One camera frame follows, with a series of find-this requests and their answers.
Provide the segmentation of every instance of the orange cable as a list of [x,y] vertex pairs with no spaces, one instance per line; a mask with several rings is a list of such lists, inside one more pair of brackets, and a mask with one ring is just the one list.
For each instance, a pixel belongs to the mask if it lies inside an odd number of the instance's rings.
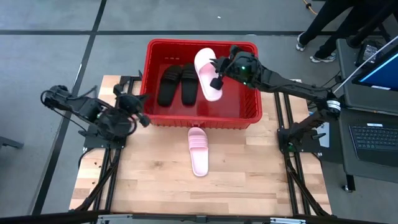
[[[308,2],[306,2],[306,0],[303,0],[303,2],[305,3],[305,7],[307,7]],[[312,13],[314,13],[315,15],[318,15],[318,13],[316,13],[316,12],[312,9],[311,6],[309,6],[308,9],[309,9]]]

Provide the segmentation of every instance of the laptop screen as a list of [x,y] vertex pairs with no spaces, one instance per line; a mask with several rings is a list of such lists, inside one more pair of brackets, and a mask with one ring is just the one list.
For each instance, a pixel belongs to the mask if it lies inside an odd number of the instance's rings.
[[359,82],[383,90],[398,90],[398,53],[372,69]]

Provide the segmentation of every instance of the person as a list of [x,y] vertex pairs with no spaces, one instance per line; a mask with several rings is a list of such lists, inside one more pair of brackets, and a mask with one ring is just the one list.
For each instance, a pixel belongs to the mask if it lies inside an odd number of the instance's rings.
[[296,49],[304,51],[305,46],[316,38],[329,22],[348,8],[353,7],[336,32],[314,56],[310,57],[313,63],[332,62],[336,59],[336,53],[334,53],[336,40],[355,34],[382,9],[382,6],[383,0],[327,0],[307,31],[297,37]]

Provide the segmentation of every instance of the gray floor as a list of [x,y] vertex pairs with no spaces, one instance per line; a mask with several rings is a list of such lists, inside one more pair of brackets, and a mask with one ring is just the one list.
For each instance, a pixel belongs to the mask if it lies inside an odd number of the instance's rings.
[[[0,29],[91,30],[100,2],[0,0]],[[212,7],[200,10],[207,5]],[[313,5],[317,11],[322,3]],[[325,30],[336,29],[345,15]],[[313,18],[301,0],[253,0],[249,6],[237,0],[108,0],[99,29],[303,31]],[[386,29],[395,30],[396,25],[389,21]],[[305,52],[298,52],[293,36],[97,36],[80,93],[100,85],[103,75],[135,75],[143,70],[147,43],[154,38],[250,41],[257,45],[265,66],[306,83],[322,84],[339,70],[338,62],[313,64],[308,59],[327,37],[316,38]],[[87,41],[86,35],[0,35],[0,104],[7,105],[0,110],[0,136],[25,142],[22,150],[0,151],[0,217],[29,213],[60,122],[57,114],[40,104],[40,92],[56,84],[72,87]],[[69,125],[45,213],[68,209],[84,141],[77,131]],[[356,177],[358,190],[347,194],[340,189],[345,181],[342,167],[325,163],[323,170],[335,215],[396,222],[397,184]]]

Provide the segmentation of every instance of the white cable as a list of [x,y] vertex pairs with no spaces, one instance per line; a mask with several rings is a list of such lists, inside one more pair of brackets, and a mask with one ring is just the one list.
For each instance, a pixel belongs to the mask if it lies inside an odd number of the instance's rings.
[[349,75],[348,78],[346,78],[346,80],[344,80],[344,82],[337,87],[337,89],[333,92],[336,93],[337,90],[339,90],[346,82],[348,82],[348,80],[350,80],[350,78],[364,65],[366,64],[366,62],[368,62],[369,60],[371,60],[373,58],[373,56],[376,56],[380,51],[382,51],[384,48],[386,48],[388,45],[390,45],[394,40],[398,39],[398,36],[396,36],[394,39],[392,39],[390,42],[386,43],[382,48],[380,48],[380,50],[378,50],[376,53],[374,53],[371,57],[369,57],[364,63],[362,63],[358,68],[356,68],[356,70]]

